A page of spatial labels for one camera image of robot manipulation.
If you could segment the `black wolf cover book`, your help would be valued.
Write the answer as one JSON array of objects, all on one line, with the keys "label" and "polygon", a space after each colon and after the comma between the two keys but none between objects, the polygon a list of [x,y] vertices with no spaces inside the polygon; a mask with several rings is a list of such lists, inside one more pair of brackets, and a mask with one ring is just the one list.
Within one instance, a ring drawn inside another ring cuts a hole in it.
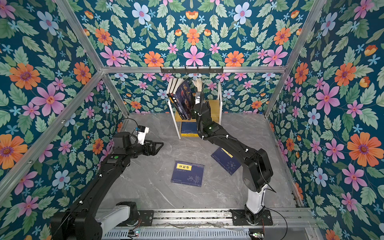
[{"label": "black wolf cover book", "polygon": [[170,93],[168,94],[168,97],[170,99],[170,102],[173,104],[173,106],[175,107],[176,111],[178,112],[180,118],[182,119],[183,117],[183,113],[182,111],[180,110],[180,106],[178,104],[178,100],[176,98],[176,95],[175,95],[175,90],[176,90],[176,84],[178,82],[178,79],[174,78],[174,82],[172,84],[172,88],[171,88],[171,91]]}]

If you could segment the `dark book orange calligraphy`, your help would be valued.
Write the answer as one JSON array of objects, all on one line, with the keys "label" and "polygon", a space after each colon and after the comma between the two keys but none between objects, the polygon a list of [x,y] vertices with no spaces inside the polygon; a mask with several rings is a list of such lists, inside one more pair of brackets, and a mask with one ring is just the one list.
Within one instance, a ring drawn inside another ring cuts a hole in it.
[{"label": "dark book orange calligraphy", "polygon": [[185,120],[191,120],[191,109],[193,108],[194,102],[192,100],[192,91],[187,80],[184,80],[182,78],[177,80],[174,89],[174,96],[176,97],[178,105],[181,108],[183,118]]}]

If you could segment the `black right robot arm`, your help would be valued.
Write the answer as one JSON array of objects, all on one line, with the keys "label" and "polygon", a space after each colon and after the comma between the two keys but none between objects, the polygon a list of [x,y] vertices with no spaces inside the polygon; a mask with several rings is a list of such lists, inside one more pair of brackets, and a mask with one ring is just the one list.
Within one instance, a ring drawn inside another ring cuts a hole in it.
[{"label": "black right robot arm", "polygon": [[250,225],[256,225],[265,211],[265,193],[274,174],[267,152],[243,144],[214,122],[207,101],[200,100],[194,106],[194,112],[199,137],[223,148],[242,165],[243,182],[248,188],[245,218]]}]

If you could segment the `aluminium mounting rail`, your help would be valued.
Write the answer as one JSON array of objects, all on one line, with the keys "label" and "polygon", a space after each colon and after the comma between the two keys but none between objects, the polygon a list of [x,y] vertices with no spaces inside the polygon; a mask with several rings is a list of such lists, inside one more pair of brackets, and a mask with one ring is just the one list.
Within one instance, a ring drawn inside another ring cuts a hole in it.
[{"label": "aluminium mounting rail", "polygon": [[[270,208],[272,226],[234,226],[231,209],[156,209],[150,227],[144,229],[306,229],[317,228],[318,224],[308,208]],[[115,227],[133,229],[134,227]]]}]

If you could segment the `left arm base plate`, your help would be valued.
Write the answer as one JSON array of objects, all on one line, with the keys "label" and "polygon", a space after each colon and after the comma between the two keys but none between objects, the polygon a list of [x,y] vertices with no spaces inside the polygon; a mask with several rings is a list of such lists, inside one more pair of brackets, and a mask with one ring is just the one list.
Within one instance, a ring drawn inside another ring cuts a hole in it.
[{"label": "left arm base plate", "polygon": [[139,210],[133,217],[118,224],[118,227],[150,227],[154,220],[154,213],[153,210]]}]

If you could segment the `dark patterned book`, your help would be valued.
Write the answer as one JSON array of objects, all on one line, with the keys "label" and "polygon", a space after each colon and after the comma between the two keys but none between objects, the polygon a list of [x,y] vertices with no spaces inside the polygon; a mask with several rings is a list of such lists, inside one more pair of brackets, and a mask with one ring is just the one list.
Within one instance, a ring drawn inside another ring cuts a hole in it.
[{"label": "dark patterned book", "polygon": [[195,96],[199,96],[201,94],[201,92],[203,91],[203,88],[204,88],[204,82],[201,78],[197,78],[195,80],[192,80],[193,82],[193,85],[195,86],[196,88],[196,94]]}]

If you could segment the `white wooden book shelf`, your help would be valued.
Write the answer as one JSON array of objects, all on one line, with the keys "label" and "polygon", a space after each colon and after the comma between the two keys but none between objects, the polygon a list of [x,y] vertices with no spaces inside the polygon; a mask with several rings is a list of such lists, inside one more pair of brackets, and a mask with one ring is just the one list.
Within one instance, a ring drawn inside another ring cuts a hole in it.
[{"label": "white wooden book shelf", "polygon": [[[210,100],[205,97],[204,91],[202,91],[201,94],[197,97],[195,96],[196,93],[192,91],[192,100],[194,104],[193,108],[191,109],[191,120],[185,120],[183,117],[181,119],[175,107],[170,102],[170,99],[168,100],[178,137],[200,137],[203,139],[210,139],[224,132],[223,127],[221,126],[223,111],[223,97],[221,97],[221,93],[222,88],[219,86],[218,98],[216,100]],[[195,104],[203,101],[209,102],[210,115],[207,117],[196,117],[194,106]]]}]

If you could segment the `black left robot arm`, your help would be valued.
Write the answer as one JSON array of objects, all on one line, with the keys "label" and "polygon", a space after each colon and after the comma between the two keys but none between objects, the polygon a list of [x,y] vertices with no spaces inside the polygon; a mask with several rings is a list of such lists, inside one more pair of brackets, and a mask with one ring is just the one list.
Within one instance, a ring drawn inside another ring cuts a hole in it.
[{"label": "black left robot arm", "polygon": [[120,204],[101,218],[97,218],[96,214],[109,189],[130,165],[131,159],[141,155],[155,156],[164,143],[145,140],[140,144],[138,137],[129,132],[117,133],[113,141],[112,153],[102,161],[98,174],[80,197],[68,210],[51,217],[54,240],[100,240],[104,233],[130,218],[130,204]]}]

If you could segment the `black book on shelf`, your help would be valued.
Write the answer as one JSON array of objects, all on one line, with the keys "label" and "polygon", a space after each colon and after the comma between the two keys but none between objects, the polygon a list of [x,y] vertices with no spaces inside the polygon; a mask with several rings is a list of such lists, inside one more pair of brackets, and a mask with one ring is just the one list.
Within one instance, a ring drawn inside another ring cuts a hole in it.
[{"label": "black book on shelf", "polygon": [[168,82],[167,91],[166,91],[167,95],[168,95],[168,94],[170,93],[170,91],[171,91],[173,82],[174,82],[174,78],[170,78],[170,79],[169,79],[169,82]]}]

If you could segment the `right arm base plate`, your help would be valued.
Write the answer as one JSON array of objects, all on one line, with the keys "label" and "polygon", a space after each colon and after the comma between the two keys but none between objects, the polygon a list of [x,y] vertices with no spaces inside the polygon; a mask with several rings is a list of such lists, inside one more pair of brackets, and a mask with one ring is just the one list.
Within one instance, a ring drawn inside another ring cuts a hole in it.
[{"label": "right arm base plate", "polygon": [[254,215],[250,211],[231,209],[234,226],[272,226],[273,219],[269,210]]}]

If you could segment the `small dark blue book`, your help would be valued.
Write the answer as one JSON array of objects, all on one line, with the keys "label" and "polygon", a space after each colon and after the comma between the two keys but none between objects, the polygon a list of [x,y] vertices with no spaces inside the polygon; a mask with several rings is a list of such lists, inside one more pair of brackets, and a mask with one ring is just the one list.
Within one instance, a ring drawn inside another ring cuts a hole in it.
[{"label": "small dark blue book", "polygon": [[211,157],[230,175],[241,167],[240,162],[223,148],[218,148]]}]

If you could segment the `black hook rail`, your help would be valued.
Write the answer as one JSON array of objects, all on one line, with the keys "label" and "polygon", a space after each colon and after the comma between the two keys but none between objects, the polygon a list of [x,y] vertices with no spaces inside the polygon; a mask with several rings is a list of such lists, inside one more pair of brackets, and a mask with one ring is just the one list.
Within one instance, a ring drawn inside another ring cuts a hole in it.
[{"label": "black hook rail", "polygon": [[221,74],[223,67],[160,67],[162,74]]}]

